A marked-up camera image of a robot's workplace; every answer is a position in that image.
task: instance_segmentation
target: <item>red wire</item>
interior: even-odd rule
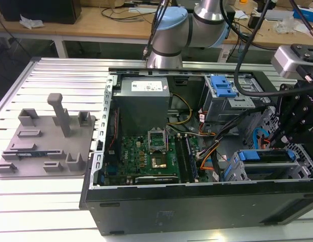
[[[110,146],[108,147],[108,150],[107,150],[107,151],[109,151],[109,150],[110,150],[110,148],[111,148],[111,147],[112,147],[112,145],[114,144],[114,141],[115,141],[115,138],[116,138],[116,132],[117,132],[117,127],[116,127],[117,112],[116,112],[116,111],[114,111],[114,113],[115,113],[115,120],[114,120],[114,126],[115,126],[115,128],[114,128],[114,137],[113,137],[113,140],[112,140],[112,142],[111,142]]]

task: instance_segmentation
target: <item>desk leg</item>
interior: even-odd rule
[[[57,48],[59,58],[68,58],[65,42],[63,40],[55,40],[55,45]]]
[[[230,44],[223,44],[217,62],[226,63],[229,53],[231,52]]]

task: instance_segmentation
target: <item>yellow wire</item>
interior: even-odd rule
[[[192,109],[191,109],[191,107],[189,106],[188,102],[187,102],[185,99],[183,99],[181,96],[179,96],[179,95],[176,94],[176,93],[173,93],[173,95],[174,95],[174,96],[177,96],[181,101],[183,101],[183,102],[188,106],[188,108],[189,108],[189,116],[188,116],[188,118],[187,118],[186,120],[184,120],[184,121],[181,121],[181,122],[173,122],[173,123],[167,123],[167,124],[168,124],[168,125],[183,125],[183,124],[189,122],[189,120],[191,119],[191,117],[192,117]]]

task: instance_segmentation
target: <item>wooden desk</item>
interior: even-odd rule
[[[256,3],[249,1],[247,4],[236,3],[237,9],[250,14]],[[138,13],[124,12],[114,14],[113,17],[129,17]],[[148,21],[152,21],[153,15],[144,16]],[[0,17],[7,29],[16,38],[50,39],[56,44],[59,57],[68,57],[64,41],[92,41],[92,42],[116,42],[116,43],[136,43],[146,44],[150,35],[151,24],[147,21],[124,23],[117,22],[100,14],[99,8],[82,8],[80,18],[74,25],[64,25],[56,23],[44,23],[43,28],[29,30],[18,22],[7,22]],[[247,20],[240,20],[241,24],[247,26]],[[282,44],[302,43],[313,44],[313,38],[304,33],[278,34],[273,29],[274,22],[264,21],[262,28],[255,37],[255,43],[263,46],[278,47]],[[9,37],[0,25],[0,37]],[[225,58],[234,44],[237,42],[237,35],[231,31],[228,39],[221,45],[221,55],[219,60],[225,62]]]
[[[254,1],[248,1],[247,4],[240,4],[237,2],[235,4],[237,9],[244,11],[246,14],[250,14],[252,10],[257,7],[257,4]],[[289,10],[282,7],[276,7],[275,10]],[[248,19],[241,19],[238,22],[247,27]],[[302,44],[310,44],[313,45],[313,38],[295,31],[295,33],[290,34],[278,34],[274,29],[273,26],[275,25],[275,21],[263,21],[261,29],[258,31],[254,42],[256,44],[260,44],[266,47],[278,47],[283,44],[293,44],[293,43],[302,43]],[[241,27],[241,31],[249,32],[244,27]],[[237,34],[231,31],[228,39],[224,41],[224,43],[236,43],[237,41]]]

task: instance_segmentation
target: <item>blue box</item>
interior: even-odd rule
[[[306,19],[309,21],[309,22],[313,22],[313,9],[312,8],[309,8],[309,9],[304,9],[304,8],[300,8],[299,9],[301,10],[301,12],[303,13],[303,15],[306,17]],[[293,17],[295,19],[301,19],[300,15],[295,11],[294,11],[294,14],[293,14]]]

